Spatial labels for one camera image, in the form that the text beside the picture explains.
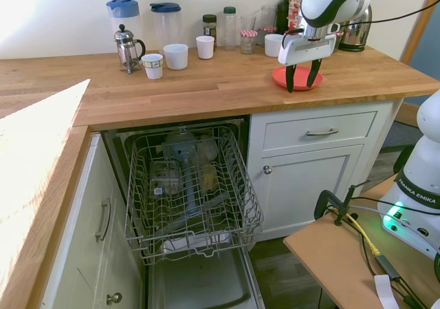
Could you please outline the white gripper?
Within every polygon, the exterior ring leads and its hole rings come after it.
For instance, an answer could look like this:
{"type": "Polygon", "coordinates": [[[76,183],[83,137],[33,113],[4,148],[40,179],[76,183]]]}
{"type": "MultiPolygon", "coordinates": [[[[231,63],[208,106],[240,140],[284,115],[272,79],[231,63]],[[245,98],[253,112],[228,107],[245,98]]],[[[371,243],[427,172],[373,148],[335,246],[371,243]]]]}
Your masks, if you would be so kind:
{"type": "Polygon", "coordinates": [[[285,68],[286,88],[289,93],[294,90],[296,65],[312,61],[307,78],[307,86],[312,87],[319,73],[322,59],[331,56],[335,44],[335,34],[326,35],[318,41],[309,41],[308,38],[299,34],[287,35],[284,38],[278,54],[278,62],[281,65],[289,65],[285,68]]]}

